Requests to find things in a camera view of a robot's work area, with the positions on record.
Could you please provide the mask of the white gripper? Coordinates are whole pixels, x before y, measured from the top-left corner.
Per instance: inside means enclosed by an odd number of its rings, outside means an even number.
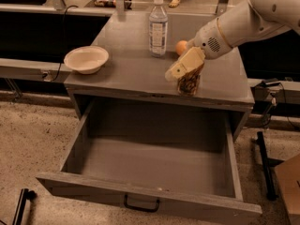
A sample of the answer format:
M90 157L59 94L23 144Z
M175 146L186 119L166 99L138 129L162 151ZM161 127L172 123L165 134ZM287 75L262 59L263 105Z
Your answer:
M203 68L204 59L217 59L229 53L233 46L221 29L219 18L207 23L187 42L187 50L165 72L165 79L172 82L197 68Z

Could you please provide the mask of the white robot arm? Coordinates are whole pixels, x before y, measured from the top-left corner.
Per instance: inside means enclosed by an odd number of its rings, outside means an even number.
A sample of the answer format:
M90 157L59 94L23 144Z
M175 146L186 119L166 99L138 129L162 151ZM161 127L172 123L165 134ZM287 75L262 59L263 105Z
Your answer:
M299 74L300 0L246 0L200 28L165 73L176 81L238 47L253 73Z

